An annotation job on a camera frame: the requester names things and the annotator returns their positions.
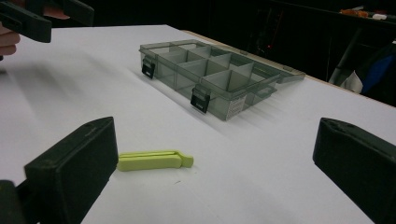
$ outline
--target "yellow-green plastic clip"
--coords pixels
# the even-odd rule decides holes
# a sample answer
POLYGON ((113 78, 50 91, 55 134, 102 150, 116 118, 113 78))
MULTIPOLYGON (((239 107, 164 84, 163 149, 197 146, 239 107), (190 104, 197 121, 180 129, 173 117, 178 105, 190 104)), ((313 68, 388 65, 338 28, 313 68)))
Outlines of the yellow-green plastic clip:
POLYGON ((119 155, 120 171, 192 167, 194 158, 177 150, 127 152, 119 155))

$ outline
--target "finger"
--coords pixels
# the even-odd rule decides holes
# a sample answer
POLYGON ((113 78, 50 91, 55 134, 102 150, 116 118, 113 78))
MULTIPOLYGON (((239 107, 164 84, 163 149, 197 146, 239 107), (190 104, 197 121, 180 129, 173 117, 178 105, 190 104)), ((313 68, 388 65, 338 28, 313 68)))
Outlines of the finger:
POLYGON ((16 44, 20 43, 20 41, 21 41, 20 35, 15 32, 9 32, 9 33, 0 35, 0 47, 16 45, 16 44))
POLYGON ((10 30, 8 30, 6 27, 3 26, 3 24, 0 22, 0 35, 6 34, 12 32, 10 30))
POLYGON ((44 16, 49 16, 61 20, 67 20, 70 18, 64 15, 64 12, 57 7, 44 7, 44 16))
POLYGON ((0 47, 0 55, 11 55, 17 52, 15 45, 0 47))

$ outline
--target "clear plastic tray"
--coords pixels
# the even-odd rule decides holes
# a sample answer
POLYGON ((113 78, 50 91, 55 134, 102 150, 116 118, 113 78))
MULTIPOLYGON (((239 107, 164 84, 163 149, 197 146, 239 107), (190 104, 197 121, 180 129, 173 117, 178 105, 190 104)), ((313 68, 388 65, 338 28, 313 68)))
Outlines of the clear plastic tray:
POLYGON ((142 73, 222 120, 271 96, 276 83, 301 80, 305 73, 260 63, 197 40, 140 46, 142 73))

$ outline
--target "white table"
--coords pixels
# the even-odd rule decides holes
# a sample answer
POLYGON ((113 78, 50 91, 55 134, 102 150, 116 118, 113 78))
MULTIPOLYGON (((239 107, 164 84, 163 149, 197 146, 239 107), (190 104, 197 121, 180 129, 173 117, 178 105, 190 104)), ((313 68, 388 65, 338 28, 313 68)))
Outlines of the white table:
POLYGON ((115 171, 83 223, 372 223, 312 161, 320 118, 396 145, 396 109, 312 78, 229 121, 140 72, 142 44, 192 39, 165 25, 54 29, 0 62, 0 179, 85 122, 113 116, 119 152, 179 149, 192 168, 115 171))

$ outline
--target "compartment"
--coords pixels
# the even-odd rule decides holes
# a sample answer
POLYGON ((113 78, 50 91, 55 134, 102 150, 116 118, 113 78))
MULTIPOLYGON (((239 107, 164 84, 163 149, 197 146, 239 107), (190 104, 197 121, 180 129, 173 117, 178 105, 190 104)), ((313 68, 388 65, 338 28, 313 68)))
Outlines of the compartment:
POLYGON ((177 88, 177 65, 202 59, 201 56, 184 49, 159 54, 157 56, 157 73, 154 76, 175 90, 177 88))
POLYGON ((226 71, 227 68, 208 59, 202 59, 177 65, 176 91, 191 98, 191 91, 202 77, 226 71))
POLYGON ((228 120, 268 98, 277 83, 304 78, 278 63, 259 63, 197 40, 142 45, 142 72, 191 99, 202 112, 228 120))

